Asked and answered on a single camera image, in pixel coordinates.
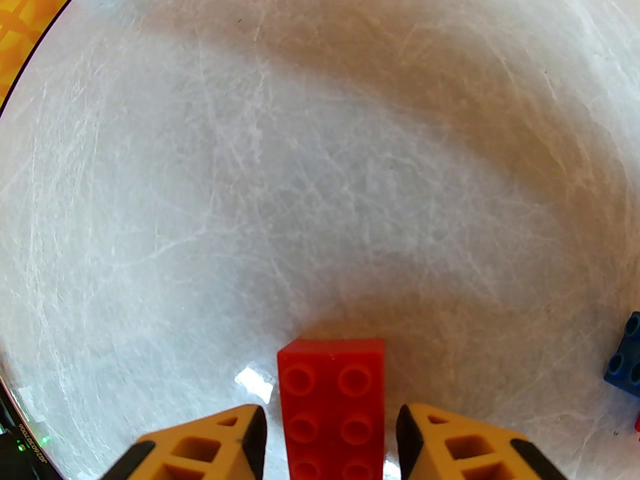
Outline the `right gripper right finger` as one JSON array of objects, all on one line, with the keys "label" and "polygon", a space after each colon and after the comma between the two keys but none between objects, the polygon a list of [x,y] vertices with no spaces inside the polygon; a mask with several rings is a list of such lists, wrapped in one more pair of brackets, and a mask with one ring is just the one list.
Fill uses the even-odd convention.
[{"label": "right gripper right finger", "polygon": [[424,403],[397,416],[403,480],[564,480],[526,435]]}]

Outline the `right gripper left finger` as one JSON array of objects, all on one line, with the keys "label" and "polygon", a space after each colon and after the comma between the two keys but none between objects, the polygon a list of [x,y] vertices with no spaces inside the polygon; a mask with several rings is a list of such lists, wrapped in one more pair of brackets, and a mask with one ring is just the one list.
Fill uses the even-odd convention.
[{"label": "right gripper left finger", "polygon": [[103,474],[105,480],[262,480],[268,425],[245,404],[142,435]]}]

